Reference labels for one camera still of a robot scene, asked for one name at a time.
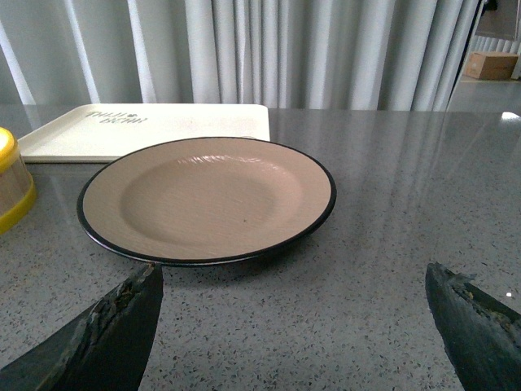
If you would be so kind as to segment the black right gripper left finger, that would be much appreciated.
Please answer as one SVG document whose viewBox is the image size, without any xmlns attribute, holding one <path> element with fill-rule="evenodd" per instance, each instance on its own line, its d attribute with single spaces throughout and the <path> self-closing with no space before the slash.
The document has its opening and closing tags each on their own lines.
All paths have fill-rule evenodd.
<svg viewBox="0 0 521 391">
<path fill-rule="evenodd" d="M 1 370 L 3 390 L 136 390 L 155 338 L 163 275 L 147 266 Z"/>
</svg>

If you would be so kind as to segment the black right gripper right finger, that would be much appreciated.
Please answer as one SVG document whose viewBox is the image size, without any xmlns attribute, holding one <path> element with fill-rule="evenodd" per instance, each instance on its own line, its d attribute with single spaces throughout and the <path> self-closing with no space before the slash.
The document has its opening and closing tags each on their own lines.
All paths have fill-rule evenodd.
<svg viewBox="0 0 521 391">
<path fill-rule="evenodd" d="M 520 314 L 440 263 L 425 289 L 444 349 L 465 390 L 520 389 Z"/>
</svg>

